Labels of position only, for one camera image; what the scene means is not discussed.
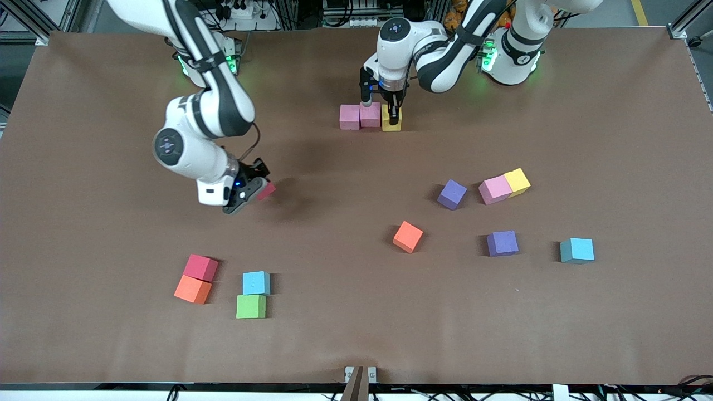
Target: blue cube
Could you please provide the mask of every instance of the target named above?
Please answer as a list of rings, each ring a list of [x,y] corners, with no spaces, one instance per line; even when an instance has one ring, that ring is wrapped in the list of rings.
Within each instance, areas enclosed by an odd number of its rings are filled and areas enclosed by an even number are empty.
[[[488,252],[490,256],[514,255],[520,251],[515,231],[496,231],[488,235]]]
[[[441,195],[438,196],[438,202],[451,210],[455,210],[465,194],[466,187],[453,180],[448,180],[448,183],[441,191]]]
[[[269,295],[270,274],[266,272],[249,272],[242,274],[243,295]]]
[[[594,261],[594,242],[589,238],[570,238],[560,243],[563,263],[582,265]]]

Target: pink cube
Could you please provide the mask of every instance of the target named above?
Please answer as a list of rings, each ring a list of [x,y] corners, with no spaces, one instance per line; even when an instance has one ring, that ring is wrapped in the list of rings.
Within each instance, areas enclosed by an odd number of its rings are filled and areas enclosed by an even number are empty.
[[[508,180],[505,176],[498,176],[491,178],[489,180],[483,181],[481,186],[478,187],[483,196],[483,201],[486,205],[491,203],[504,201],[505,199],[513,193],[513,190],[508,184]]]
[[[381,126],[381,104],[378,101],[372,102],[371,106],[364,107],[359,104],[359,119],[361,119],[361,127]]]
[[[218,268],[218,261],[205,256],[191,254],[188,263],[185,264],[183,275],[197,278],[198,280],[213,281],[215,271]]]
[[[359,105],[342,104],[339,107],[339,127],[341,129],[359,129]]]
[[[261,201],[267,198],[268,196],[270,196],[271,193],[275,191],[275,189],[275,185],[272,182],[267,183],[265,189],[263,189],[261,193],[257,194],[257,199]]]

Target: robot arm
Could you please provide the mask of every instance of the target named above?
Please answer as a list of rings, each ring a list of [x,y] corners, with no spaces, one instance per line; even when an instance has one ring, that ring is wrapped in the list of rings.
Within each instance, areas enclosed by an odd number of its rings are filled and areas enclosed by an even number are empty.
[[[254,125],[255,107],[238,83],[212,32],[188,0],[108,0],[128,24],[167,36],[207,88],[173,99],[154,138],[154,155],[168,170],[196,180],[198,200],[236,213],[267,186],[270,173],[257,159],[251,166],[213,140],[243,136]]]
[[[423,89],[442,93],[453,88],[505,6],[505,0],[471,0],[453,38],[437,21],[388,20],[379,31],[376,53],[361,69],[362,103],[368,106],[371,93],[381,93],[390,122],[397,123],[413,61]]]
[[[408,88],[411,63],[416,63],[419,85],[443,93],[456,85],[466,64],[488,39],[495,53],[482,69],[504,84],[527,79],[535,69],[540,47],[553,25],[551,6],[576,13],[595,9],[602,0],[518,0],[518,13],[510,30],[489,35],[506,0],[471,0],[466,15],[449,38],[436,21],[410,22],[403,18],[387,21],[379,32],[376,53],[361,69],[361,102],[368,106],[373,93],[381,93],[389,105],[389,120],[398,122],[399,109]]]

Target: foam cube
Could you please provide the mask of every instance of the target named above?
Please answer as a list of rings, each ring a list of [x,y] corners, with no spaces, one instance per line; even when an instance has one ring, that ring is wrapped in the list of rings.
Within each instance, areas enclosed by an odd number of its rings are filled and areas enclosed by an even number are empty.
[[[401,130],[401,109],[399,109],[399,122],[391,125],[389,123],[389,105],[381,105],[381,130],[382,131],[400,131]]]
[[[361,120],[361,127],[375,127],[381,126],[381,104],[378,101],[371,102],[371,106],[364,107],[364,105],[359,104],[359,119]]]
[[[342,104],[339,107],[339,127],[341,129],[359,129],[359,105]]]
[[[191,254],[185,264],[183,275],[211,283],[218,269],[218,261],[205,256]]]
[[[488,252],[490,256],[514,255],[520,251],[515,231],[496,231],[488,235]]]
[[[563,263],[582,265],[594,261],[594,241],[589,238],[570,238],[560,243]]]
[[[192,303],[204,304],[212,284],[183,275],[173,295]]]
[[[438,202],[451,210],[455,210],[465,194],[466,187],[453,180],[448,180],[441,191],[441,195],[438,196]]]
[[[267,183],[267,186],[265,187],[265,189],[263,189],[262,192],[257,194],[257,199],[259,201],[261,201],[261,200],[267,198],[275,191],[275,189],[276,189],[275,185],[272,183],[272,181],[270,181],[269,183]]]
[[[238,295],[236,319],[264,319],[267,297],[264,295]]]
[[[525,173],[522,168],[513,170],[510,173],[505,173],[505,179],[508,180],[508,184],[513,190],[513,193],[511,193],[508,198],[520,195],[530,187],[530,181],[528,181],[528,178],[525,177]]]
[[[394,245],[408,253],[413,253],[423,234],[423,231],[404,221],[394,235]]]
[[[512,195],[513,190],[508,184],[508,179],[505,176],[497,176],[483,181],[478,190],[483,196],[483,202],[490,205],[495,202],[504,201]]]
[[[270,274],[266,272],[249,272],[242,274],[242,294],[270,294]]]

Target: yellow cube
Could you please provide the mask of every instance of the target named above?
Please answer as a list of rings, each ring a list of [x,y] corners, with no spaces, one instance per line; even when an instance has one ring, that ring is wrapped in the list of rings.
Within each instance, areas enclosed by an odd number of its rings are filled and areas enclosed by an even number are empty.
[[[530,187],[530,181],[528,181],[528,178],[525,177],[525,173],[523,173],[522,168],[513,170],[510,173],[505,173],[505,179],[508,180],[508,184],[513,190],[513,193],[511,193],[508,198],[512,198],[515,195],[520,195]]]
[[[401,130],[401,109],[399,109],[399,123],[389,124],[389,106],[381,105],[381,130],[382,131],[400,131]]]

